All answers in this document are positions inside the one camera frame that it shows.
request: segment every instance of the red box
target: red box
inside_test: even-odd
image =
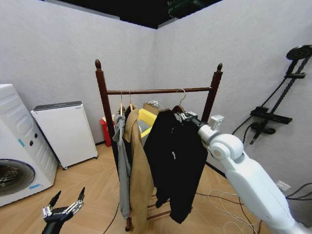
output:
[[[102,119],[100,119],[99,122],[102,125],[103,136],[104,136],[104,139],[105,139],[105,145],[107,147],[109,147],[112,143],[111,143],[111,138],[109,137],[107,123],[104,120],[102,120]]]

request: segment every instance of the black wall mount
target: black wall mount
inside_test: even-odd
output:
[[[262,119],[261,122],[255,122],[251,124],[251,129],[255,130],[255,135],[252,141],[250,142],[251,145],[257,140],[257,138],[260,136],[261,133],[271,135],[276,132],[276,130],[273,128],[266,128],[266,125],[268,124],[269,121],[289,124],[293,120],[292,118],[289,117],[275,115],[274,112],[277,110],[278,106],[280,105],[280,103],[282,102],[282,100],[284,99],[284,97],[286,96],[287,92],[290,90],[296,79],[303,79],[306,76],[306,74],[302,73],[301,71],[303,70],[304,66],[307,64],[311,56],[312,56],[312,45],[302,45],[291,49],[287,53],[286,58],[292,60],[292,62],[287,69],[287,72],[284,76],[284,80],[282,81],[282,83],[288,78],[291,80],[289,81],[282,95],[279,97],[279,99],[277,100],[277,102],[275,103],[274,107],[271,109],[270,112],[268,112],[269,108],[264,106],[258,106],[253,111],[251,111],[250,113],[251,116]],[[294,73],[293,70],[295,66],[298,64],[299,60],[302,59],[303,61],[299,65],[297,71]]]

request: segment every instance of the beige coat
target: beige coat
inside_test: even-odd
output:
[[[134,109],[126,121],[123,138],[131,143],[130,208],[134,233],[143,234],[147,229],[147,206],[154,185],[151,169],[143,150],[137,118],[138,109]]]

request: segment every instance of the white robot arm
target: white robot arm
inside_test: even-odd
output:
[[[263,167],[247,156],[240,139],[219,132],[223,116],[213,116],[207,124],[191,115],[184,115],[184,120],[189,118],[188,121],[197,126],[202,141],[213,157],[222,163],[226,178],[244,204],[267,224],[272,233],[312,234],[311,230],[294,220],[285,196]]]

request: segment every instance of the black ceiling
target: black ceiling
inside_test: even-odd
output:
[[[120,20],[158,28],[172,19],[182,18],[220,0],[61,0],[73,5],[119,16]]]

